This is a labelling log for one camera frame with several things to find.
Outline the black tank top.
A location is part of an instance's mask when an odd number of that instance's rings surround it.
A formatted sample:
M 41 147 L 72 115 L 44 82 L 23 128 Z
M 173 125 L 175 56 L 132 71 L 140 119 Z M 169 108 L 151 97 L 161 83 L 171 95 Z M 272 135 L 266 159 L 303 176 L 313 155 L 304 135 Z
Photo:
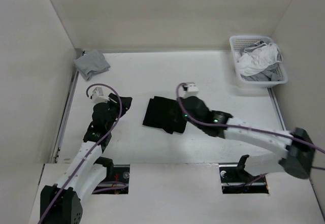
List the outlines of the black tank top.
M 186 123 L 176 100 L 155 96 L 149 100 L 142 125 L 182 134 Z

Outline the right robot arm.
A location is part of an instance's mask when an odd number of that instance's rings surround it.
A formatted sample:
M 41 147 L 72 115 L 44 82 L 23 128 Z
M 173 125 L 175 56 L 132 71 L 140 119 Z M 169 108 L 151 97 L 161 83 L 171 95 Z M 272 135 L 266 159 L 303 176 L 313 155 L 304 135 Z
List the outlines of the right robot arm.
M 267 150 L 266 154 L 241 156 L 235 169 L 241 181 L 266 173 L 285 172 L 307 179 L 310 177 L 315 146 L 304 129 L 268 131 L 256 129 L 233 115 L 210 110 L 196 96 L 177 99 L 184 118 L 211 137 L 234 140 Z

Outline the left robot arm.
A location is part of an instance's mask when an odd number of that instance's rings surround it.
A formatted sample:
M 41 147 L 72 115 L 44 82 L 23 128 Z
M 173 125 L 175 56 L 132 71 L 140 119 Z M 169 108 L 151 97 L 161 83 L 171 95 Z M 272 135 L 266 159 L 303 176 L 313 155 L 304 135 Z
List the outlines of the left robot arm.
M 41 191 L 39 223 L 80 223 L 83 202 L 100 182 L 110 182 L 114 177 L 112 160 L 102 154 L 112 138 L 112 129 L 133 99 L 113 93 L 106 99 L 94 95 L 91 98 L 96 102 L 92 121 L 77 155 L 60 179 Z

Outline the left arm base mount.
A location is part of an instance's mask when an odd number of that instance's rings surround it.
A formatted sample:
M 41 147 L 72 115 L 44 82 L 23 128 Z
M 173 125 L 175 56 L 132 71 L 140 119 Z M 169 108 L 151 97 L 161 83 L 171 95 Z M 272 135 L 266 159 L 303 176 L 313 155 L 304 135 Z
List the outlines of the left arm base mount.
M 126 195 L 130 180 L 130 165 L 114 165 L 107 177 L 93 191 L 97 195 Z

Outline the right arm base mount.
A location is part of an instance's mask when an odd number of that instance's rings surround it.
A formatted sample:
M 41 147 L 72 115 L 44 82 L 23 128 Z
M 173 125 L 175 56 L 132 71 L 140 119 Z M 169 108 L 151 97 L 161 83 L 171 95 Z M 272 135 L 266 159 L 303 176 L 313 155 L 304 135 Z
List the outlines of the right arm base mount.
M 268 194 L 266 174 L 256 176 L 244 170 L 249 155 L 241 156 L 238 163 L 219 164 L 223 194 Z

